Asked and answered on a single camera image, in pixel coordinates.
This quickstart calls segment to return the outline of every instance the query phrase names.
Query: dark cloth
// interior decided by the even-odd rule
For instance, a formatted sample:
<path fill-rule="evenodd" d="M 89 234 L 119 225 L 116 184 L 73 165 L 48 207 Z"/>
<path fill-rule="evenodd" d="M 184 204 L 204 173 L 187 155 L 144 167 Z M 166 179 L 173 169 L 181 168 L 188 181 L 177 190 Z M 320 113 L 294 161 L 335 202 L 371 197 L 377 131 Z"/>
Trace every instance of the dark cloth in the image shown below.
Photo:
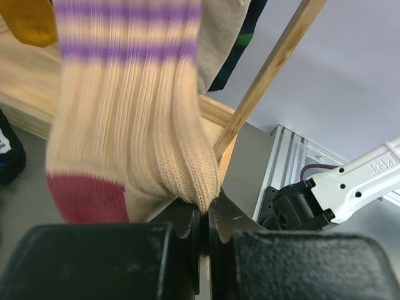
<path fill-rule="evenodd" d="M 0 185 L 12 183 L 25 169 L 25 165 L 23 145 L 0 110 Z"/>
<path fill-rule="evenodd" d="M 252 0 L 249 5 L 249 9 L 244 19 L 242 28 L 239 32 L 239 36 L 229 53 L 225 63 L 223 64 L 221 70 L 219 70 L 218 75 L 215 77 L 214 81 L 209 88 L 209 92 L 219 91 L 225 88 L 229 77 L 236 67 L 240 57 L 242 56 L 244 50 L 249 45 L 251 39 L 253 38 L 254 30 L 256 28 L 257 21 L 267 3 L 267 0 Z"/>

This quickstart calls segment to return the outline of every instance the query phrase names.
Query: beige fabric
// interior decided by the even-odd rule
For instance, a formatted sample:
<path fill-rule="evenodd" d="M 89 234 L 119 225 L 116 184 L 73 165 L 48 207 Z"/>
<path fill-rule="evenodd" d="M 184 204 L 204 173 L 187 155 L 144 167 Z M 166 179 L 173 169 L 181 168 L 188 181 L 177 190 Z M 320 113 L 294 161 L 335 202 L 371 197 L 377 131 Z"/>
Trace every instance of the beige fabric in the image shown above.
<path fill-rule="evenodd" d="M 208 210 L 219 193 L 219 169 L 202 125 L 190 58 L 110 67 L 70 61 L 62 73 L 48 174 L 122 184 L 132 221 L 176 196 Z"/>
<path fill-rule="evenodd" d="M 204 94 L 228 58 L 251 0 L 203 0 L 197 38 L 197 91 Z"/>

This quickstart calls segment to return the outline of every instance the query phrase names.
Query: sock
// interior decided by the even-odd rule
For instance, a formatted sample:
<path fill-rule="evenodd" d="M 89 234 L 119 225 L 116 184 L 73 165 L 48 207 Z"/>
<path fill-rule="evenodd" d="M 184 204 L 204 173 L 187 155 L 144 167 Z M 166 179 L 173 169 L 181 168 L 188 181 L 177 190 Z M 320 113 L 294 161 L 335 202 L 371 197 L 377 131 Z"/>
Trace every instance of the sock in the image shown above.
<path fill-rule="evenodd" d="M 0 185 L 12 183 L 25 169 L 23 145 L 0 110 Z"/>
<path fill-rule="evenodd" d="M 180 197 L 202 212 L 219 169 L 196 87 L 201 0 L 58 0 L 61 91 L 47 183 L 72 223 L 142 221 Z"/>
<path fill-rule="evenodd" d="M 54 11 L 49 0 L 2 0 L 0 14 L 23 44 L 46 47 L 57 41 Z"/>

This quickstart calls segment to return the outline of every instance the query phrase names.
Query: black object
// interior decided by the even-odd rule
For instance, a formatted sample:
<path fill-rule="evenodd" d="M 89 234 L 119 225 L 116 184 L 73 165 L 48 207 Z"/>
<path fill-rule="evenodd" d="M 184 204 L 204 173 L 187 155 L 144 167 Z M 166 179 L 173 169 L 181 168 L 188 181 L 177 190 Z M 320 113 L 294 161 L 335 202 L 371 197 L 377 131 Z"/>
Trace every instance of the black object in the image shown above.
<path fill-rule="evenodd" d="M 25 169 L 25 165 L 24 147 L 0 110 L 0 185 L 12 183 Z"/>
<path fill-rule="evenodd" d="M 223 191 L 207 216 L 176 200 L 148 224 L 35 227 L 8 264 L 0 299 L 194 299 L 201 251 L 213 300 L 400 299 L 373 240 L 269 232 Z"/>
<path fill-rule="evenodd" d="M 334 213 L 323 211 L 311 189 L 313 179 L 300 181 L 276 192 L 268 187 L 261 205 L 259 224 L 269 230 L 327 230 L 336 226 L 331 222 Z"/>

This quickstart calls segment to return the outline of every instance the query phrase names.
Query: yellow cloth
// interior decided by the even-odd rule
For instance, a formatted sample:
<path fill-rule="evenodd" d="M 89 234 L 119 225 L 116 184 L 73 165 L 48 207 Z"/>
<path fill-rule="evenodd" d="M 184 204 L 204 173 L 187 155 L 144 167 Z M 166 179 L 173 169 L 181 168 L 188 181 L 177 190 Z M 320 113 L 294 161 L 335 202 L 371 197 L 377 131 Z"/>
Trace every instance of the yellow cloth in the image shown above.
<path fill-rule="evenodd" d="M 46 47 L 57 41 L 49 0 L 0 0 L 0 14 L 18 41 Z"/>

